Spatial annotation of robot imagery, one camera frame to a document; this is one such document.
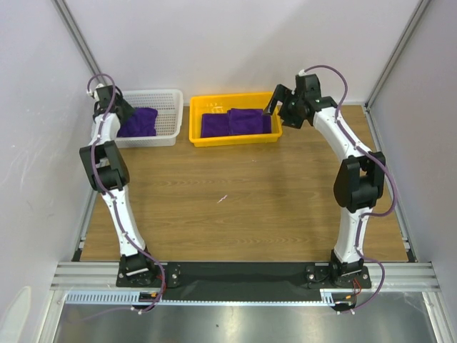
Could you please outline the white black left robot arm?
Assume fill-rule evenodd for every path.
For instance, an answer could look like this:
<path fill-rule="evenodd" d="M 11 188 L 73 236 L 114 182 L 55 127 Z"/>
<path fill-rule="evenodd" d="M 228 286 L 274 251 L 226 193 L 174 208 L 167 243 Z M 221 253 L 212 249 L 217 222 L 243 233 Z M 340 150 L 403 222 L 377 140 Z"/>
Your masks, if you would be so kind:
<path fill-rule="evenodd" d="M 119 242 L 117 287 L 151 287 L 158 267 L 147 256 L 129 201 L 130 176 L 115 138 L 121 125 L 134 114 L 134 108 L 114 85 L 99 84 L 88 94 L 95 100 L 94 132 L 91 141 L 80 148 L 79 156 L 91 188 L 101 195 L 114 223 Z"/>

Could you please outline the aluminium frame rail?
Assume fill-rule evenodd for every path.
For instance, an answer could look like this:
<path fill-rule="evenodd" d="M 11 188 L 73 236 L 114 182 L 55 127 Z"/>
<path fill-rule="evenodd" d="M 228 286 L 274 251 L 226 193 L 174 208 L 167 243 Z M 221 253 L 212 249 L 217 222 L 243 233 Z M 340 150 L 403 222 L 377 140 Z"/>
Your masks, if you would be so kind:
<path fill-rule="evenodd" d="M 439 292 L 436 273 L 430 262 L 384 262 L 383 292 Z M 117 262 L 62 262 L 51 281 L 52 290 L 117 291 Z"/>

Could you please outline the purple towel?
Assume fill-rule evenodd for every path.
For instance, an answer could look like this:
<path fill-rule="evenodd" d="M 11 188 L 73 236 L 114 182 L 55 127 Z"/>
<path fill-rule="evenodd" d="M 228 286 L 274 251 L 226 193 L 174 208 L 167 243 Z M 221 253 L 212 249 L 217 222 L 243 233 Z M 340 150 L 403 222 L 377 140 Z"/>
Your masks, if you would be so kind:
<path fill-rule="evenodd" d="M 271 117 L 263 115 L 263 133 L 272 132 Z M 229 134 L 228 114 L 204 114 L 201 120 L 201 138 L 232 136 Z"/>
<path fill-rule="evenodd" d="M 262 109 L 230 109 L 227 114 L 230 135 L 237 136 L 263 133 Z"/>
<path fill-rule="evenodd" d="M 119 138 L 156 136 L 158 111 L 152 108 L 136 108 L 133 116 L 121 125 Z"/>

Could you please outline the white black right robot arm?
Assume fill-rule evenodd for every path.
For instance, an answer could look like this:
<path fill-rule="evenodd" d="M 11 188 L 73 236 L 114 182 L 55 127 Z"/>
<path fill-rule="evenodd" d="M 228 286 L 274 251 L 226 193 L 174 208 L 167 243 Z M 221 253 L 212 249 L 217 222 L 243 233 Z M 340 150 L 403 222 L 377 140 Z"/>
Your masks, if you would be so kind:
<path fill-rule="evenodd" d="M 295 80 L 295 89 L 278 84 L 263 112 L 272 115 L 277 110 L 282 124 L 294 129 L 308 122 L 340 162 L 333 185 L 334 198 L 341 208 L 340 226 L 323 279 L 345 287 L 363 273 L 368 216 L 383 195 L 386 159 L 382 153 L 373 153 L 356 136 L 341 114 L 340 105 L 322 95 L 315 74 L 301 72 Z"/>

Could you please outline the white perforated plastic basket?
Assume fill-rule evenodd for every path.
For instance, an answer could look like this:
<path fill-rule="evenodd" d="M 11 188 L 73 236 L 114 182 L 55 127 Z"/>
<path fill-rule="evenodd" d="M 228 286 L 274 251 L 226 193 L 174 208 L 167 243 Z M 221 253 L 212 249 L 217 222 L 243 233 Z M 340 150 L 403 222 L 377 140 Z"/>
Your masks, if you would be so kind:
<path fill-rule="evenodd" d="M 173 146 L 181 130 L 184 96 L 178 89 L 149 89 L 124 91 L 125 100 L 132 107 L 157 110 L 155 136 L 116 138 L 120 149 Z"/>

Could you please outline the yellow plastic tray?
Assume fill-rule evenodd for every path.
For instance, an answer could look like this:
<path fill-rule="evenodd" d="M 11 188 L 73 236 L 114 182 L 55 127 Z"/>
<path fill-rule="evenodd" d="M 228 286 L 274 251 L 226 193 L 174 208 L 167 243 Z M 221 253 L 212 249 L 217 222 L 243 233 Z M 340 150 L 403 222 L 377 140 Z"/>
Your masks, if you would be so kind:
<path fill-rule="evenodd" d="M 201 138 L 201 120 L 204 114 L 223 114 L 231 108 L 264 109 L 271 99 L 272 93 L 254 92 L 237 94 L 217 94 L 193 96 L 189 108 L 189 141 L 195 147 L 228 146 L 241 144 L 274 143 L 283 135 L 278 107 L 271 116 L 271 134 L 219 136 Z"/>

